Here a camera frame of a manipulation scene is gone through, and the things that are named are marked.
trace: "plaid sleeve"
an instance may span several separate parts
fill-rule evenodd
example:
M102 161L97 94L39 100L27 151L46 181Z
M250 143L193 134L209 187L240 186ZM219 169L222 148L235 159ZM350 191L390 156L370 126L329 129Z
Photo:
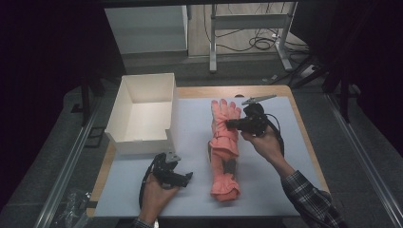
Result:
M281 180L285 195L309 227L348 227L329 193L319 191L299 171Z
M153 228L153 225L150 225L138 218L134 219L133 223L131 224L130 228Z

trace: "left hand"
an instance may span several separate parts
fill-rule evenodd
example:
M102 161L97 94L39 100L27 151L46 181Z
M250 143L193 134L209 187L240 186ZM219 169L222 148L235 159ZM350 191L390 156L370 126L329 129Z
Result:
M179 187L164 189L157 178L151 173L145 183L143 207L138 218L148 224L154 224L157 216L171 199L178 193Z

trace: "white box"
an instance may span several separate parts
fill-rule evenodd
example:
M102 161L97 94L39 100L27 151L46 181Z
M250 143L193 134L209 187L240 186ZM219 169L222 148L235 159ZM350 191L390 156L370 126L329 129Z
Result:
M177 105L173 73L123 76L105 133L121 154L176 152Z

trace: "gray floor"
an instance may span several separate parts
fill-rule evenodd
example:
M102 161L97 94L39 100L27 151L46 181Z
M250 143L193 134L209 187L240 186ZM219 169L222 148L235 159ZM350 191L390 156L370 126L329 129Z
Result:
M219 56L218 72L208 72L207 58L187 58L182 54L152 54L125 56L128 74L174 72L177 86L242 86L269 85L273 75L287 75L276 54ZM346 135L336 121L332 109L321 92L324 78L318 78L300 89L294 89L299 112L308 131L324 177L332 193L334 204L351 227L394 227L369 182ZM278 85L287 84L285 78ZM93 126L105 127L113 106L119 85L103 80L106 95L102 99L100 113ZM57 178L69 149L81 129L81 114L71 113L81 99L80 89L70 91L65 97L65 108L54 126L41 153L30 168L18 189L0 215L0 227L32 227L48 198L48 192ZM385 183L391 188L397 201L403 201L403 160L388 141L350 100L352 126L379 171ZM73 188L90 192L108 144L103 137L98 148L84 148L74 173L67 185L67 191L55 212L55 218L63 214L67 206L67 193ZM268 220L255 219L256 227L271 227ZM287 227L306 227L299 218L286 218ZM95 218L87 227L115 227L116 218ZM174 220L165 227L208 227L206 220Z

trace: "glove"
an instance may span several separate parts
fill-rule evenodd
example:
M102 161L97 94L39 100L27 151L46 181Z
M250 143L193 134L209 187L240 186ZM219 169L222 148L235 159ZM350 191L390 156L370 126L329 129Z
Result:
M218 201L235 200L240 194L240 187L235 179L238 151L238 131L228 130L225 122L240 118L240 108L231 102L228 106L224 99L220 104L212 101L213 122L211 129L213 138L209 142L208 153L213 170L213 186L210 194Z

